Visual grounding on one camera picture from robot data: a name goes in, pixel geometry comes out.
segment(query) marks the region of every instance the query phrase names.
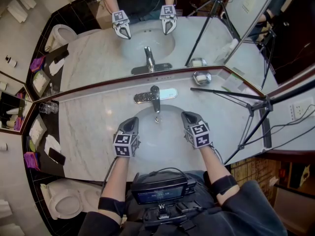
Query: jeans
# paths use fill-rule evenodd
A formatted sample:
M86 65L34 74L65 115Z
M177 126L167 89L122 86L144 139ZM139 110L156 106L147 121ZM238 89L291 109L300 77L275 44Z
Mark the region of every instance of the jeans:
M161 13L161 10L155 10L155 11L151 11L149 14L140 18L129 18L130 24L132 25L132 24L136 24L141 21L147 21L147 20L158 20L160 13Z

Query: white marker cube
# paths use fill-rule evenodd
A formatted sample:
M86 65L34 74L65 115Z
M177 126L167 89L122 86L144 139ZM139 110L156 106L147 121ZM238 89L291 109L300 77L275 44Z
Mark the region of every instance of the white marker cube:
M204 147L211 143L209 136L210 131L205 123L190 127L189 130L185 130L185 134L187 141L190 142L194 148Z
M116 156L132 157L138 148L138 137L129 134L117 134L113 149Z

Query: device screen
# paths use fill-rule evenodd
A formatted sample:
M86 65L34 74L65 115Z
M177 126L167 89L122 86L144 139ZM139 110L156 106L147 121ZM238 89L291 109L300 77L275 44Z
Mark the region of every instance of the device screen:
M158 189L150 192L138 193L138 198L141 203L152 203L157 201L164 201L182 196L183 186Z
M57 163L64 165L65 156L55 151L53 148L49 149L48 156L54 159Z

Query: reflected sink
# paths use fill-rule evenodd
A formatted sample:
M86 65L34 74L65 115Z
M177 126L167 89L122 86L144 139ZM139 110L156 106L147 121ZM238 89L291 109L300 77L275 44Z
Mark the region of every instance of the reflected sink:
M148 166L154 162L172 164L179 158L191 158L193 147L184 138L182 109L171 105L161 105L158 123L157 114L150 106L140 111L139 118L140 146L136 159Z
M175 48L172 34L164 35L161 29L147 29L133 32L131 39L122 44L123 56L136 65L146 64L144 48L149 46L155 61L170 55Z

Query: chrome faucet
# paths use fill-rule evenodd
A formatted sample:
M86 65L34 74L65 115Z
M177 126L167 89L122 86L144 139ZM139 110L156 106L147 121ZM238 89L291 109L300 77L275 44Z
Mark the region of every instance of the chrome faucet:
M153 73L155 71L154 66L155 66L156 62L155 62L155 60L153 58L151 48L149 46L146 46L144 48L144 52L146 53L147 67L149 69L149 72Z
M160 99L159 99L159 88L157 86L152 86L150 88L150 93L152 96L153 108L156 113L160 111Z

